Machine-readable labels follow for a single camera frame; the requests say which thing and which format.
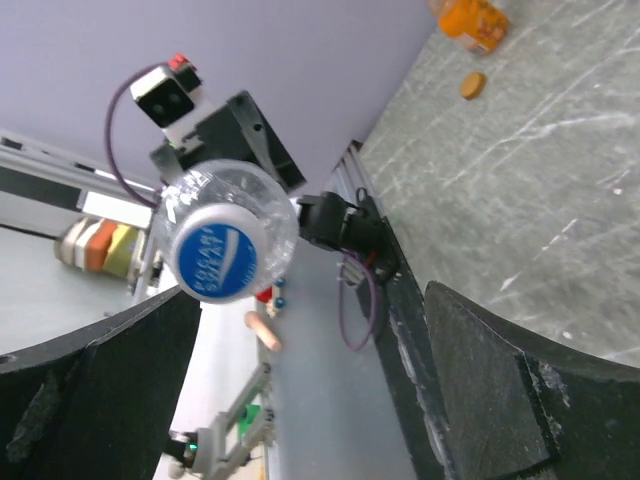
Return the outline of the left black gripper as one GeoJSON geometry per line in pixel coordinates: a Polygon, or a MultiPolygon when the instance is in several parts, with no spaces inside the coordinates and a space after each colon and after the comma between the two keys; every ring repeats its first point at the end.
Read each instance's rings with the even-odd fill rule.
{"type": "Polygon", "coordinates": [[[287,193],[306,183],[293,158],[251,94],[243,90],[196,123],[176,146],[165,140],[150,159],[169,184],[209,160],[237,160],[268,173],[287,193]]]}

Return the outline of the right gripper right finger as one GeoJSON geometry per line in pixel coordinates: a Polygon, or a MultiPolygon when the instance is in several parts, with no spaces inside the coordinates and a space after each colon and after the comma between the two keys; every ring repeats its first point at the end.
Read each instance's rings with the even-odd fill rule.
{"type": "Polygon", "coordinates": [[[439,282],[424,307],[459,478],[638,478],[638,368],[549,340],[439,282]]]}

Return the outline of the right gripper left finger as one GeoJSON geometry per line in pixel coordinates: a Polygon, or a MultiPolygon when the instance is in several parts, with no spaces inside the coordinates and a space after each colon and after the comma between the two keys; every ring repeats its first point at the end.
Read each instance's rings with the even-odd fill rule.
{"type": "Polygon", "coordinates": [[[173,287],[2,355],[2,478],[153,478],[200,318],[173,287]]]}

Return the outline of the clear bottle white cap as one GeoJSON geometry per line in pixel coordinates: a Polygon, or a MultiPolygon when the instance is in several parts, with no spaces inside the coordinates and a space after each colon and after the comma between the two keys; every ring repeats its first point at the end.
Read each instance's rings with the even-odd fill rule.
{"type": "Polygon", "coordinates": [[[155,238],[183,291],[226,304],[282,278],[299,237],[296,209],[261,168],[236,160],[200,163],[162,192],[155,238]]]}

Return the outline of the orange bottle cap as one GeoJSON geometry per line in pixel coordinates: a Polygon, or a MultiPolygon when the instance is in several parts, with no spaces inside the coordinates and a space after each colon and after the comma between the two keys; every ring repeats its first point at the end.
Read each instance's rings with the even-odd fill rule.
{"type": "Polygon", "coordinates": [[[461,82],[459,94],[465,100],[473,100],[482,93],[486,83],[487,77],[484,73],[472,72],[461,82]]]}

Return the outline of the orange bottle with barcode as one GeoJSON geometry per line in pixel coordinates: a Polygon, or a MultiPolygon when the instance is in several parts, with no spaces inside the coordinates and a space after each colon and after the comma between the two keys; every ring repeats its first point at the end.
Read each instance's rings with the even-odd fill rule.
{"type": "Polygon", "coordinates": [[[442,33],[477,56],[493,52],[509,29],[508,17],[490,1],[430,0],[427,6],[442,33]]]}

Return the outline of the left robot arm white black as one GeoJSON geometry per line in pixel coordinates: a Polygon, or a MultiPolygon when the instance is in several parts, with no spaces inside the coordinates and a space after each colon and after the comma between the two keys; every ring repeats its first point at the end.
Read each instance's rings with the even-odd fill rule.
{"type": "MultiPolygon", "coordinates": [[[[262,168],[288,193],[306,179],[248,91],[217,107],[204,100],[166,129],[150,153],[163,182],[207,160],[239,160],[262,168]]],[[[367,190],[350,202],[328,191],[301,200],[301,236],[327,251],[348,251],[363,261],[374,282],[383,285],[400,267],[388,222],[367,190]]]]}

